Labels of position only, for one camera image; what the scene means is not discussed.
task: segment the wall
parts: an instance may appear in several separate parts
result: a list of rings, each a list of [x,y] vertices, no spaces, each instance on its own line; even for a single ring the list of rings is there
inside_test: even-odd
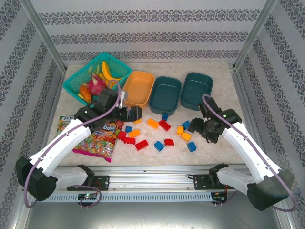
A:
[[[233,63],[265,0],[33,0],[66,64]]]
[[[21,188],[15,163],[37,152],[61,73],[17,0],[0,2],[0,229]]]
[[[265,152],[295,175],[305,228],[305,0],[279,0],[240,75]]]

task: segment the red block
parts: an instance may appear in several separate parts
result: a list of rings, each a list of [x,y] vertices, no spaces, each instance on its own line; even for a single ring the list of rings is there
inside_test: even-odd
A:
[[[164,144],[166,146],[173,146],[174,145],[173,140],[172,139],[168,139],[168,138],[164,140]]]
[[[125,143],[125,144],[135,144],[135,138],[134,137],[126,137],[126,138],[124,138],[124,140],[123,140],[123,142]]]
[[[148,143],[147,143],[146,140],[141,141],[141,142],[139,142],[138,144],[135,145],[135,147],[137,148],[138,151],[147,147],[147,146],[148,146]]]
[[[127,135],[127,133],[121,130],[121,131],[119,132],[118,139],[120,139],[120,140],[123,141],[124,138],[126,137],[126,135]]]
[[[164,120],[161,120],[161,121],[159,122],[159,125],[160,125],[164,130],[166,130],[166,131],[168,131],[168,130],[171,128],[171,126],[168,125],[168,123],[167,123],[166,121],[164,121]]]

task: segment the teal basket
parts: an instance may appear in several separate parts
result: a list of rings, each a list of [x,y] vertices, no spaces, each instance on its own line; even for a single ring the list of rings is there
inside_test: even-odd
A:
[[[91,79],[91,76],[88,73],[88,70],[91,66],[93,66],[92,72],[97,69],[97,65],[100,66],[100,72],[102,72],[102,61],[106,61],[106,63],[108,64],[111,76],[113,78],[122,78],[119,82],[121,88],[123,88],[128,76],[132,72],[132,69],[130,67],[107,53],[101,53],[100,55],[95,57],[92,61],[86,64],[77,73],[75,73],[63,83],[63,88],[84,105],[87,105],[87,103],[77,95],[80,92],[80,86],[82,83],[88,82]],[[115,85],[112,89],[117,91],[118,85]]]

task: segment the building block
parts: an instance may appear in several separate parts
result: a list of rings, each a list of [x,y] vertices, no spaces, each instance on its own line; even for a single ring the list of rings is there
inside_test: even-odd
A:
[[[124,131],[121,130],[121,131],[119,132],[118,139],[120,139],[120,140],[123,141],[124,138],[126,137],[126,135],[127,135],[126,132],[124,132]]]
[[[167,119],[168,119],[168,114],[163,114],[162,115],[162,120],[167,121]]]
[[[135,144],[135,147],[137,148],[138,151],[143,149],[143,148],[145,148],[145,147],[147,147],[147,146],[148,146],[148,143],[147,143],[146,140],[143,140],[143,141]]]
[[[137,136],[139,136],[140,134],[141,134],[140,130],[139,130],[139,129],[135,129],[135,130],[129,132],[129,133],[128,133],[128,136],[129,136],[129,137],[137,137]]]
[[[159,123],[154,121],[153,119],[148,119],[147,121],[147,125],[150,125],[151,127],[155,128],[155,129],[158,129],[159,127]]]
[[[190,138],[191,138],[191,135],[188,134],[187,132],[184,132],[183,135],[181,136],[181,138],[182,138],[184,141],[188,142],[188,141],[190,140]]]
[[[126,132],[126,133],[129,133],[129,132],[131,132],[131,131],[132,131],[132,127],[131,127],[131,126],[126,126],[125,132]]]
[[[168,138],[164,140],[164,144],[166,146],[173,146],[174,145],[173,140],[172,139],[168,139]]]
[[[189,144],[186,145],[189,149],[189,151],[193,152],[197,149],[196,145],[194,142],[190,142]]]
[[[161,120],[159,122],[159,125],[166,131],[168,131],[171,128],[171,126],[164,120]]]
[[[134,121],[133,123],[134,123],[134,124],[139,124],[139,123],[141,123],[141,122],[142,122],[142,119],[140,118],[139,120]]]
[[[183,126],[179,126],[179,127],[177,128],[177,135],[183,135],[183,133],[184,133]]]
[[[186,121],[185,123],[182,124],[184,130],[187,130],[187,128],[189,127],[190,125],[190,122],[189,121]]]
[[[154,147],[160,152],[161,150],[163,150],[164,146],[161,142],[157,141],[155,144],[154,144]]]
[[[135,144],[135,138],[133,138],[133,137],[126,137],[126,138],[124,138],[124,140],[123,140],[123,142],[125,143],[125,144]]]

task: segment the orange block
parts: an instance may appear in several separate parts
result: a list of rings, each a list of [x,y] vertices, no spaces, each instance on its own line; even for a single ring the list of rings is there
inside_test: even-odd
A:
[[[191,138],[191,135],[188,134],[187,132],[184,132],[183,135],[181,136],[181,138],[182,138],[184,141],[188,142],[188,141],[190,140],[190,138]]]
[[[139,124],[139,123],[141,123],[142,122],[142,119],[139,119],[139,120],[137,120],[137,121],[134,121],[133,123],[134,124]]]
[[[159,127],[159,123],[154,121],[153,119],[148,119],[147,121],[147,125],[150,125],[151,127],[155,128],[155,129],[158,129]]]
[[[135,130],[129,132],[129,133],[128,133],[128,136],[129,136],[129,137],[137,137],[137,136],[139,136],[140,134],[141,134],[140,130],[139,130],[139,129],[135,129]]]
[[[179,127],[177,128],[177,135],[183,135],[183,133],[184,133],[184,128],[183,128],[183,126],[179,126]]]

